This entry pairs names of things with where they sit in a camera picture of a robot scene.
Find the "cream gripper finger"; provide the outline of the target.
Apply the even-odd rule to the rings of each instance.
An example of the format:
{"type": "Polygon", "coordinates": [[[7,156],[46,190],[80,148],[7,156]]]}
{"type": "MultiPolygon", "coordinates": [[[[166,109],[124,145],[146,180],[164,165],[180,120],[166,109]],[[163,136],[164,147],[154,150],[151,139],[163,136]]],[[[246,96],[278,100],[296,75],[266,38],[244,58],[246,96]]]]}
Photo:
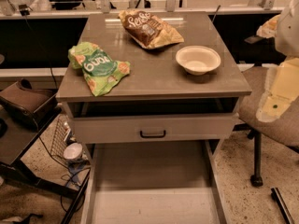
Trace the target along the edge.
{"type": "Polygon", "coordinates": [[[261,122],[279,119],[299,96],[299,58],[289,58],[266,72],[256,118],[261,122]]]}

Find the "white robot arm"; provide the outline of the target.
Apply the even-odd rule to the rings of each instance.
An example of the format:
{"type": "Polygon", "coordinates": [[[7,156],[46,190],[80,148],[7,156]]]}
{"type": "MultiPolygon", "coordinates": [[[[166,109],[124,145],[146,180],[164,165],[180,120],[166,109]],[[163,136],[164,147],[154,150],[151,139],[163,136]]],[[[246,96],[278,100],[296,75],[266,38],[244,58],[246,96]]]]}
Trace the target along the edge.
{"type": "Polygon", "coordinates": [[[275,38],[276,51],[286,59],[269,68],[256,118],[262,122],[279,119],[299,96],[299,0],[289,5],[259,28],[258,35],[275,38]]]}

